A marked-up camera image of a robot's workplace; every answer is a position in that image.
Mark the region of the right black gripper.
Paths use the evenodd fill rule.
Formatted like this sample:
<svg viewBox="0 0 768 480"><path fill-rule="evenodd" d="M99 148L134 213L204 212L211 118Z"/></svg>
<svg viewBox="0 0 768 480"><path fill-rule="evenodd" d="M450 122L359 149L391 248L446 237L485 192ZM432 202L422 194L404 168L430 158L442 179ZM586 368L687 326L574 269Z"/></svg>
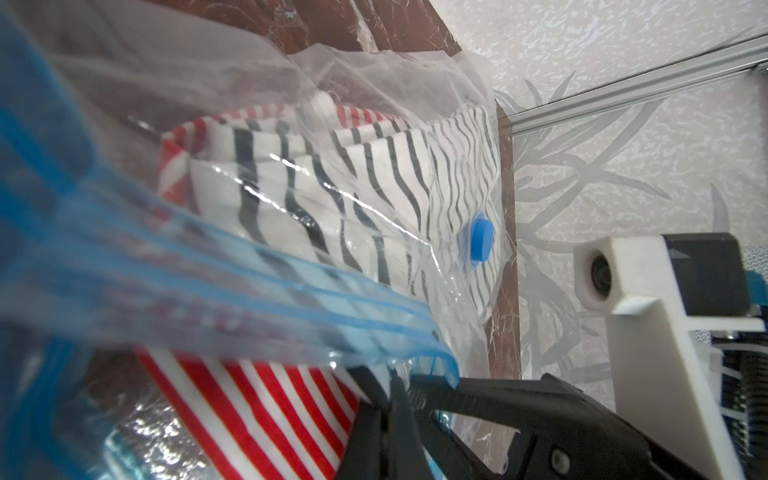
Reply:
<svg viewBox="0 0 768 480"><path fill-rule="evenodd" d="M539 380L463 378L456 387L426 375L410 379L424 447L448 479L699 479L701 473L580 389ZM491 471L437 413L516 430L506 469Z"/></svg>

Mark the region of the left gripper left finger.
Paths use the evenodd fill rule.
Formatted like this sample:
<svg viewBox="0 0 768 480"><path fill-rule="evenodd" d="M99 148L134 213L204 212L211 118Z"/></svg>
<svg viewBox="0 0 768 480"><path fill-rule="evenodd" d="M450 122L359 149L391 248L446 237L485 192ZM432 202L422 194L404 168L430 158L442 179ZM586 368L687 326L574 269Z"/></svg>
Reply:
<svg viewBox="0 0 768 480"><path fill-rule="evenodd" d="M359 406L335 479L395 479L390 451L390 414L394 405L367 367L348 371L366 395Z"/></svg>

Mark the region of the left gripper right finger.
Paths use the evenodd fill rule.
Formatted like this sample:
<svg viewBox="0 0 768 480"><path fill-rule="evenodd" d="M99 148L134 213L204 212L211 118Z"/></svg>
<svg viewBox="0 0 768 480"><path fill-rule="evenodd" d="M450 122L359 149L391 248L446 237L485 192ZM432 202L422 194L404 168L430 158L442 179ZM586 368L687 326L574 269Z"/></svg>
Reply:
<svg viewBox="0 0 768 480"><path fill-rule="evenodd" d="M396 374L390 379L387 421L388 478L432 480L434 476L404 382Z"/></svg>

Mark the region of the clear vacuum storage bag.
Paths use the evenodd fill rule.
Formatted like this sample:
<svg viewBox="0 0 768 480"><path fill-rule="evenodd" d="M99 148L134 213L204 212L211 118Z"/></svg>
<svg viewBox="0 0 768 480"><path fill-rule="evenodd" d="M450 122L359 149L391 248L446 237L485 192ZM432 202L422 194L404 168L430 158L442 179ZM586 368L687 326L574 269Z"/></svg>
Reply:
<svg viewBox="0 0 768 480"><path fill-rule="evenodd" d="M461 52L283 53L146 1L1 5L1 475L225 479L144 364L150 353L367 367L455 386L489 373L481 316L237 236L158 192L162 137L282 103L303 132L347 105L433 122L478 105Z"/></svg>

